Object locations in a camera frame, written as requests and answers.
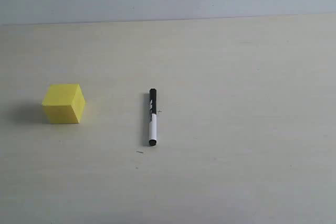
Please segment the black and white marker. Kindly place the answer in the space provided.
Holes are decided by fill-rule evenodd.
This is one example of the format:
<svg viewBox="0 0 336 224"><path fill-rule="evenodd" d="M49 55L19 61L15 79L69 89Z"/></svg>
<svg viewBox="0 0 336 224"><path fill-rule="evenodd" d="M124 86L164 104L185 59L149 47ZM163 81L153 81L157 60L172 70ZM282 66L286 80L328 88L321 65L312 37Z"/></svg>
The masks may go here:
<svg viewBox="0 0 336 224"><path fill-rule="evenodd" d="M157 144L157 90L152 88L149 90L149 145L155 146Z"/></svg>

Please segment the yellow foam cube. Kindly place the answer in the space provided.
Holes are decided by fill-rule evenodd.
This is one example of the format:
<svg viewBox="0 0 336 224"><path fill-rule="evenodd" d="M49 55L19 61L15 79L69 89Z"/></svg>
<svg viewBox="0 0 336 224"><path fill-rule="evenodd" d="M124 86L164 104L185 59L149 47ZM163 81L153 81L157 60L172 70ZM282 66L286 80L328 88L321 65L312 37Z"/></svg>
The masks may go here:
<svg viewBox="0 0 336 224"><path fill-rule="evenodd" d="M79 84L52 84L43 99L42 107L51 124L78 124L85 104Z"/></svg>

